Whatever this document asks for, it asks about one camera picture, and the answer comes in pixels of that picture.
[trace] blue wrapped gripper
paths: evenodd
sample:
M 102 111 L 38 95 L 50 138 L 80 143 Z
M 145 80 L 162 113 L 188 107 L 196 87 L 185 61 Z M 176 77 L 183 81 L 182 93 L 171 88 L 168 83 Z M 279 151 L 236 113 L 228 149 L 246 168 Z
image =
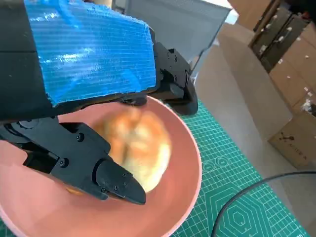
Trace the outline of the blue wrapped gripper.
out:
M 155 86 L 145 22 L 82 0 L 24 2 L 53 106 Z

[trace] bowl rim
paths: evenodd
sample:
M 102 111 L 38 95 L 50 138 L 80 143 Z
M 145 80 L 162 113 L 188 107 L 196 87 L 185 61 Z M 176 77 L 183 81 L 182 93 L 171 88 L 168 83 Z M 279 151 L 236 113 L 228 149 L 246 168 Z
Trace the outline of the bowl rim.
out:
M 189 214 L 191 213 L 197 199 L 198 199 L 198 195 L 199 195 L 199 191 L 201 188 L 201 183 L 202 183 L 202 161 L 201 161 L 201 156 L 200 156 L 200 152 L 198 149 L 198 145 L 197 142 L 194 138 L 194 136 L 192 135 L 191 131 L 189 130 L 188 126 L 183 122 L 183 120 L 175 113 L 173 112 L 172 109 L 170 109 L 169 107 L 167 107 L 164 103 L 162 103 L 160 100 L 155 99 L 153 97 L 147 96 L 150 100 L 153 100 L 157 103 L 159 103 L 160 105 L 164 106 L 166 109 L 168 109 L 171 113 L 173 113 L 173 115 L 175 115 L 179 121 L 182 123 L 182 125 L 184 126 L 184 128 L 187 130 L 187 132 L 189 133 L 190 137 L 192 138 L 193 144 L 195 146 L 195 149 L 197 151 L 197 159 L 198 159 L 198 180 L 197 180 L 197 188 L 196 188 L 196 192 L 193 196 L 193 199 L 189 205 L 189 208 L 186 210 L 186 212 L 184 213 L 184 215 L 181 217 L 181 219 L 167 232 L 163 235 L 163 237 L 169 237 L 170 235 L 172 235 L 182 224 L 183 222 L 187 219 L 187 217 L 189 216 Z M 6 212 L 4 211 L 1 203 L 0 203 L 0 218 L 2 219 L 2 221 L 4 222 L 4 224 L 6 225 L 7 228 L 9 228 L 17 237 L 27 237 L 27 235 L 25 235 L 25 233 L 23 233 L 23 231 L 21 231 L 12 221 L 11 219 L 8 217 L 8 215 L 6 214 Z

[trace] black screw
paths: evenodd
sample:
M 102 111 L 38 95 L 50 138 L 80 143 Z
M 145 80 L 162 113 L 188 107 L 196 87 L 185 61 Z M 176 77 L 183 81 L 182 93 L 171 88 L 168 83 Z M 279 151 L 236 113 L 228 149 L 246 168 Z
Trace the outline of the black screw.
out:
M 61 168 L 66 168 L 68 166 L 68 164 L 69 164 L 69 160 L 67 158 L 61 159 L 59 161 L 59 166 Z
M 84 140 L 84 134 L 80 132 L 80 133 L 77 135 L 77 141 L 78 141 L 78 142 L 82 142 L 83 140 Z

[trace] green cutting mat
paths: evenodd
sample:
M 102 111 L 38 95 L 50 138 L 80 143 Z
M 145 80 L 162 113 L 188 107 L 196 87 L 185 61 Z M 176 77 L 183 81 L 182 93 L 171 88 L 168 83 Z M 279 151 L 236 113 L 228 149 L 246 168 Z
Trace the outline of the green cutting mat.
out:
M 202 158 L 202 187 L 194 209 L 174 237 L 208 237 L 220 208 L 261 176 L 220 124 L 199 102 L 193 117 L 182 117 L 194 135 Z M 0 237 L 14 235 L 0 221 Z M 268 185 L 246 194 L 228 209 L 219 237 L 308 237 Z

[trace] black cable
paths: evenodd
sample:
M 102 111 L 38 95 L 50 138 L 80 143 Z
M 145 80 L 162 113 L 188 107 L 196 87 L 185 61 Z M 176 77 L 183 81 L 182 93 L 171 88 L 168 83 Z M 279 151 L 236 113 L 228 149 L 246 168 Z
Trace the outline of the black cable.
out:
M 216 231 L 218 229 L 219 222 L 222 219 L 225 211 L 238 198 L 240 198 L 241 196 L 243 196 L 244 194 L 246 194 L 250 190 L 253 190 L 254 188 L 257 188 L 258 186 L 260 186 L 260 185 L 262 185 L 264 183 L 267 183 L 267 182 L 269 182 L 271 180 L 284 178 L 286 176 L 299 175 L 299 174 L 316 174 L 316 171 L 297 171 L 297 172 L 291 172 L 291 173 L 278 174 L 278 175 L 275 175 L 275 176 L 268 177 L 266 179 L 260 180 L 257 183 L 254 183 L 254 184 L 250 185 L 249 187 L 241 190 L 239 193 L 237 193 L 235 196 L 233 196 L 231 199 L 229 199 L 229 201 L 227 203 L 225 203 L 225 205 L 222 207 L 222 209 L 218 213 L 218 215 L 216 217 L 216 220 L 215 220 L 215 223 L 214 223 L 214 226 L 213 226 L 211 237 L 216 237 Z

